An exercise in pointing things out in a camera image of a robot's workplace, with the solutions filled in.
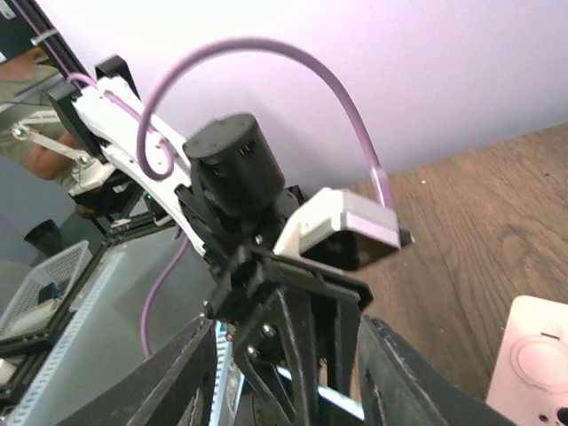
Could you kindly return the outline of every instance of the green shirt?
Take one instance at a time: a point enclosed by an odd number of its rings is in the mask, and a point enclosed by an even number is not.
[[[45,65],[35,66],[35,77],[31,80],[10,82],[5,80],[0,80],[0,102],[10,102],[14,99],[15,95],[24,91],[28,87],[37,84],[46,78],[55,75],[58,72],[54,67],[48,67]],[[33,99],[31,102],[38,105],[38,110],[40,109],[51,109],[51,104],[46,96],[41,95],[39,99]],[[65,128],[60,122],[40,124],[30,126],[36,131],[54,140],[58,140]],[[0,130],[0,155],[4,157],[11,158],[12,160],[22,164],[24,159],[29,155],[32,149],[36,146],[35,143],[28,140],[18,140],[16,139],[9,130]],[[66,170],[62,170],[53,179],[54,182],[63,186],[66,190],[71,189],[75,186],[76,181],[71,176],[72,166],[68,167]]]

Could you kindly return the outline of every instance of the brown wooden surface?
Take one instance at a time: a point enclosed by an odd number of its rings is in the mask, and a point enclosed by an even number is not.
[[[390,183],[416,243],[356,274],[375,295],[366,314],[485,399],[513,299],[568,303],[568,124]]]

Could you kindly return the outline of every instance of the black container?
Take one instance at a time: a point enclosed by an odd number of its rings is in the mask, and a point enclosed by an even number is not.
[[[284,176],[252,114],[208,124],[184,143],[201,182],[228,217],[258,214],[284,188]]]
[[[57,255],[65,248],[65,242],[61,230],[51,219],[42,222],[32,229],[24,241],[34,246],[47,257]]]

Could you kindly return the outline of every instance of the white plastic basket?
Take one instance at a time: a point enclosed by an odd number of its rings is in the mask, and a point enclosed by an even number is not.
[[[81,241],[36,266],[22,282],[20,289],[0,319],[0,339],[8,336],[7,328],[15,319],[37,307],[37,297],[40,290],[45,286],[51,283],[61,286],[68,281],[62,298],[67,297],[79,274],[91,258],[89,242]],[[39,330],[47,324],[50,318],[47,318],[41,324],[9,335],[9,337]]]

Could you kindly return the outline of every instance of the wooden table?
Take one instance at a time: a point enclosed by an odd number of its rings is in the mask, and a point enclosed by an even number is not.
[[[356,274],[375,295],[366,314],[485,399],[513,299],[568,303],[568,124],[399,173],[390,184],[416,243]],[[372,194],[367,184],[355,190]]]

